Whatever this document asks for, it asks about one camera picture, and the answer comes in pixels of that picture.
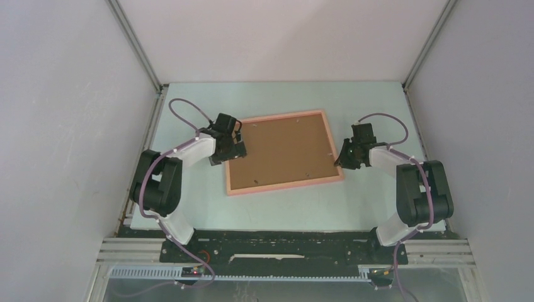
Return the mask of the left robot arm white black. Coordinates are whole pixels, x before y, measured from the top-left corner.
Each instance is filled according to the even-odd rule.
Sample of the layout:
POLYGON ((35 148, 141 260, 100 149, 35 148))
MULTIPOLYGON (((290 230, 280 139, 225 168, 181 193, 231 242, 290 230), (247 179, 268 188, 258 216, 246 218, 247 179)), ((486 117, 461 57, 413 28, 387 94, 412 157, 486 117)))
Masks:
POLYGON ((191 240, 194 227, 178 208, 183 171, 203 159, 219 165, 245 157, 242 126, 242 121, 221 113, 181 145, 165 152, 147 149, 140 155, 128 198, 137 204, 142 217, 153 219, 168 240, 177 243, 174 253, 184 262, 198 257, 199 245, 191 240))

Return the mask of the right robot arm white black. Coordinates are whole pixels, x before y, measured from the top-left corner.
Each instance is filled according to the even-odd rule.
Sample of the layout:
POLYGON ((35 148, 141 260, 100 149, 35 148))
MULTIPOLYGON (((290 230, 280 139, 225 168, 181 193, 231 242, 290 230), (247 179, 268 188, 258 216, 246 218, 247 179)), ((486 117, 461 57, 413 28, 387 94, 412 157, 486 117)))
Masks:
POLYGON ((344 139, 335 166, 356 170, 374 167, 395 180, 395 212, 371 231, 367 257, 382 263, 392 253, 391 246, 452 216, 454 206, 446 172, 438 160, 420 161, 378 142, 372 125, 356 124, 353 135, 344 139))

